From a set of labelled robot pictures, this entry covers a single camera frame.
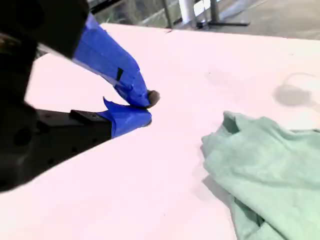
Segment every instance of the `mint green towel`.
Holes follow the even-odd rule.
[[[239,240],[320,240],[320,133],[224,113],[204,167],[230,193]]]

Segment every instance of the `white table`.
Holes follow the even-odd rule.
[[[161,93],[152,125],[0,194],[0,239],[235,240],[227,195],[202,168],[201,137],[221,124],[225,110],[289,128],[319,127],[312,103],[285,106],[273,94],[292,73],[320,76],[320,42],[104,27],[136,58],[148,88]],[[292,81],[312,82],[303,86],[310,88],[317,80]],[[105,110],[103,96],[123,103],[99,76],[49,54],[36,61],[26,100],[41,109],[95,112]]]

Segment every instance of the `metal pole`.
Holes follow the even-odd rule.
[[[211,22],[212,23],[220,22],[217,0],[210,0],[210,12],[211,12]]]
[[[161,0],[161,2],[162,2],[162,5],[163,5],[163,8],[164,8],[166,20],[168,21],[168,26],[169,26],[170,29],[173,29],[174,28],[174,24],[173,24],[173,22],[171,20],[171,16],[170,16],[169,6],[167,4],[167,0]]]

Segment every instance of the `black tape strip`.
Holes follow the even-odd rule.
[[[116,80],[119,82],[120,78],[122,76],[122,74],[124,73],[124,71],[118,67],[118,73],[116,74]]]

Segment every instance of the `blue tape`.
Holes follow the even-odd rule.
[[[103,98],[103,101],[108,110],[97,112],[97,114],[112,122],[112,138],[145,127],[151,122],[152,115],[146,109],[119,105],[112,101],[107,101],[105,98]]]
[[[106,79],[130,105],[150,105],[137,62],[99,26],[92,14],[86,21],[72,61]],[[123,73],[117,80],[119,69]]]

